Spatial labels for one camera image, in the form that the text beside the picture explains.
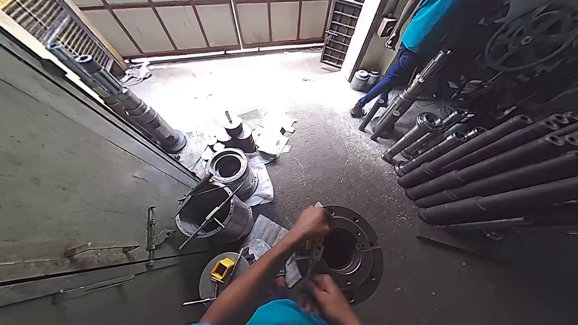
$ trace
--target foot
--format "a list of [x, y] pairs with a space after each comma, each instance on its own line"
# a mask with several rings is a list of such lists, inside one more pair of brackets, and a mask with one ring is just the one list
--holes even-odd
[[360, 119], [360, 118], [365, 116], [365, 112], [363, 111], [363, 108], [359, 108], [357, 106], [353, 106], [353, 108], [351, 110], [349, 110], [349, 113], [355, 119]]

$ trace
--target hand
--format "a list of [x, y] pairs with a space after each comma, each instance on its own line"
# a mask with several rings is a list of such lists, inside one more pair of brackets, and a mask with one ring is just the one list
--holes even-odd
[[329, 234], [331, 230], [324, 208], [310, 206], [305, 209], [290, 232], [300, 240], [316, 239]]
[[317, 301], [321, 314], [328, 320], [341, 325], [359, 325], [351, 305], [339, 290], [331, 275], [319, 274], [313, 281], [306, 282], [306, 287]]
[[386, 41], [386, 47], [395, 50], [395, 45], [397, 45], [398, 41], [399, 41], [399, 33], [393, 31], [390, 35], [390, 38]]

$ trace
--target yellow box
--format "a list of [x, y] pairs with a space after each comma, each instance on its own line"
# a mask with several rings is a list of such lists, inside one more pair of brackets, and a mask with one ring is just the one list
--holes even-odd
[[216, 279], [222, 280], [227, 275], [229, 269], [231, 269], [233, 265], [235, 265], [235, 262], [233, 262], [229, 258], [224, 258], [218, 261], [217, 264], [215, 264], [215, 267], [211, 271], [211, 275]]

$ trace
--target blue jeans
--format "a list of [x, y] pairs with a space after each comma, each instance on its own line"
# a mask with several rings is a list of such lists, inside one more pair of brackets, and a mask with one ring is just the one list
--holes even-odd
[[399, 45], [397, 62], [390, 65], [383, 78], [355, 105], [362, 108], [379, 94], [387, 102], [387, 95], [396, 86], [405, 86], [412, 77], [413, 69], [418, 64], [418, 55], [401, 43]]

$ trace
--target worker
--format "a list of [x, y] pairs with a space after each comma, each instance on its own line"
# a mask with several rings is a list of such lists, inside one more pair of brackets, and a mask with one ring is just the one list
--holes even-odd
[[[353, 106], [350, 110], [351, 116], [364, 117], [363, 107], [372, 99], [381, 95], [387, 103], [387, 97], [394, 87], [407, 85], [415, 68], [431, 59], [440, 50], [444, 37], [457, 27], [455, 24], [459, 21], [459, 16], [463, 14], [462, 6], [468, 2], [466, 0], [422, 0], [403, 33], [397, 62], [391, 64], [381, 81]], [[395, 50], [403, 25], [419, 3], [420, 0], [407, 2], [389, 40], [386, 41], [387, 48]]]
[[332, 278], [317, 275], [306, 280], [305, 287], [316, 300], [318, 311], [310, 303], [299, 305], [289, 299], [277, 299], [261, 305], [276, 274], [299, 244], [329, 233], [325, 209], [310, 206], [287, 235], [235, 279], [213, 301], [201, 318], [201, 324], [359, 324], [353, 309]]

